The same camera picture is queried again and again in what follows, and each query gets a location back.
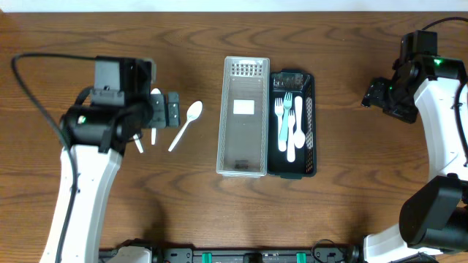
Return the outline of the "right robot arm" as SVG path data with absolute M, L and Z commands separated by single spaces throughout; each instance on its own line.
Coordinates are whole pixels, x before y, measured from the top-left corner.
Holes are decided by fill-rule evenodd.
M 467 72 L 437 53 L 437 34 L 401 39 L 391 79 L 374 78 L 361 104 L 406 123 L 420 118 L 429 181 L 402 206 L 399 221 L 363 241 L 365 262 L 419 262 L 467 251 Z

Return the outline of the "white plastic fork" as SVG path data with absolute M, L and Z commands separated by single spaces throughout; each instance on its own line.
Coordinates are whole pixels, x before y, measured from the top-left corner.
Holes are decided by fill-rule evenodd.
M 295 112 L 289 111 L 288 115 L 288 136 L 287 136 L 287 161 L 293 163 L 295 161 L 295 145 L 294 145 L 294 128 Z
M 278 122 L 278 140 L 277 140 L 278 149 L 280 152 L 285 152 L 287 149 L 286 142 L 279 139 L 281 130 L 282 130 L 282 118 L 284 115 L 284 107 L 283 107 L 282 98 L 275 98 L 274 112 L 276 114 L 277 122 Z
M 293 97 L 293 94 L 291 92 L 287 92 L 284 96 L 284 100 L 283 100 L 284 114 L 283 114 L 283 119 L 282 119 L 282 127 L 281 127 L 280 134 L 279 134 L 280 141 L 287 140 L 288 116 L 289 116 L 289 111 L 293 105 L 292 97 Z
M 305 143 L 305 134 L 302 130 L 302 117 L 303 117 L 302 97 L 296 96 L 294 103 L 295 103 L 295 123 L 296 123 L 296 130 L 294 133 L 294 144 L 296 148 L 302 148 Z

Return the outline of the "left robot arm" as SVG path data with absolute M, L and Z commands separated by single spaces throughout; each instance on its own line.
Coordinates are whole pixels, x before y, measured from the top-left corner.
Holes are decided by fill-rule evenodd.
M 61 116 L 58 199 L 42 262 L 97 262 L 107 200 L 127 143 L 181 123 L 176 92 L 154 94 L 150 58 L 97 56 L 94 84 Z

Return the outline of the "white plastic fork top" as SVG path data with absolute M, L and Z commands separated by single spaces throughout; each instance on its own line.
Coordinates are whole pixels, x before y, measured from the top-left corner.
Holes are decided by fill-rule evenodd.
M 278 149 L 280 152 L 285 152 L 287 149 L 286 142 L 279 139 L 281 130 L 282 130 L 282 118 L 284 115 L 284 107 L 283 107 L 282 98 L 275 98 L 274 112 L 276 114 L 277 122 L 278 122 L 278 140 L 277 140 Z

